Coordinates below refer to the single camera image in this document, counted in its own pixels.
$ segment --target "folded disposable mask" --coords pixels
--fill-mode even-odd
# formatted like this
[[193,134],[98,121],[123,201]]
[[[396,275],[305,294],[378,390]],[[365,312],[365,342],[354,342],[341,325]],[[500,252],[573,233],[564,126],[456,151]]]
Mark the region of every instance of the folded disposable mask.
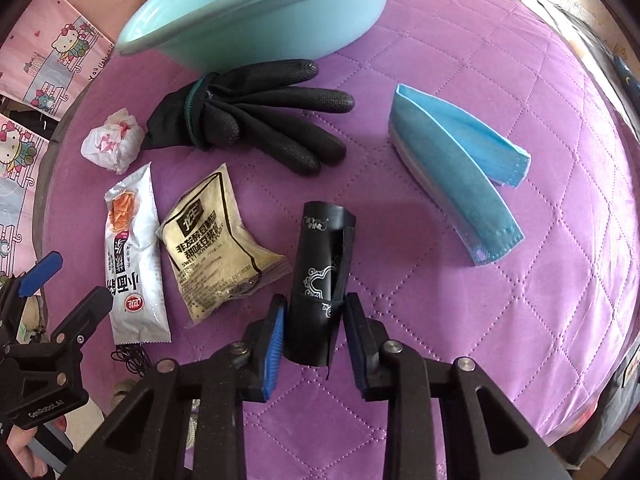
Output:
[[524,240],[489,179],[516,187],[529,170],[529,153],[461,108],[402,84],[394,95],[389,134],[476,265],[499,260]]

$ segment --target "human hand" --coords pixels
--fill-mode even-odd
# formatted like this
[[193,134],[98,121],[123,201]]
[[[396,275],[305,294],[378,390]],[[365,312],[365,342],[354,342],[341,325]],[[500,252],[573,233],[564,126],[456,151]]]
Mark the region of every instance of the human hand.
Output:
[[[66,418],[64,416],[60,416],[53,423],[60,431],[66,431]],[[31,478],[39,478],[46,475],[48,469],[47,464],[27,447],[37,431],[38,428],[22,430],[18,426],[14,426],[11,428],[11,433],[9,433],[9,439],[7,440],[9,449],[11,449],[22,468]]]

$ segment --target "black cylinder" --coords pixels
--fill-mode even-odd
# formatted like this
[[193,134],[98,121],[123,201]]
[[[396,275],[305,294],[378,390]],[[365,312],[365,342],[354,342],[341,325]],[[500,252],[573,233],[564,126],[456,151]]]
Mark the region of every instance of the black cylinder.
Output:
[[326,202],[307,202],[300,227],[285,322],[284,355],[328,366],[335,350],[351,267],[356,217]]

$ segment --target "purple tablecloth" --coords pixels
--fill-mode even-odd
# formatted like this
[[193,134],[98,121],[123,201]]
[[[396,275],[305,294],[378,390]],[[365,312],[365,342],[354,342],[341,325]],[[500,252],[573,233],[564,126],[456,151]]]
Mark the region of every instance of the purple tablecloth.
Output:
[[[591,405],[637,333],[638,181],[628,161],[635,140],[562,40],[515,0],[389,0],[364,37],[319,65],[314,86],[356,99],[350,114],[309,115],[347,144],[344,163],[301,178],[258,150],[146,152],[131,169],[153,161],[161,219],[222,162],[246,227],[290,261],[303,203],[347,207],[358,218],[349,290],[359,293],[366,313],[425,356],[477,360],[552,440]],[[44,227],[44,253],[65,257],[46,286],[52,326],[104,284],[103,195],[120,177],[80,156],[83,138],[121,107],[144,124],[167,92],[194,78],[153,52],[116,57],[79,107],[50,184]],[[497,264],[471,264],[390,145],[398,82],[463,107],[531,154],[520,187],[499,189],[526,240]],[[290,287],[290,277],[282,279],[186,330],[188,313],[164,249],[162,270],[174,341],[150,346],[150,354],[181,363],[238,338],[274,291]],[[84,384],[105,410],[122,373],[110,360],[112,344],[105,322],[82,363]],[[324,370],[283,362],[273,399],[246,407],[250,478],[381,477],[386,411],[359,399],[344,336],[338,344],[329,380]]]

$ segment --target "white crumpled tissue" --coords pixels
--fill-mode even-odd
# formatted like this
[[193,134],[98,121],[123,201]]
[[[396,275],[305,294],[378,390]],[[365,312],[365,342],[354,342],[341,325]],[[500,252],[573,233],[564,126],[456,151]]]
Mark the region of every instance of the white crumpled tissue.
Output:
[[123,108],[107,117],[104,126],[89,132],[80,153],[92,163],[121,175],[138,157],[144,138],[136,118]]

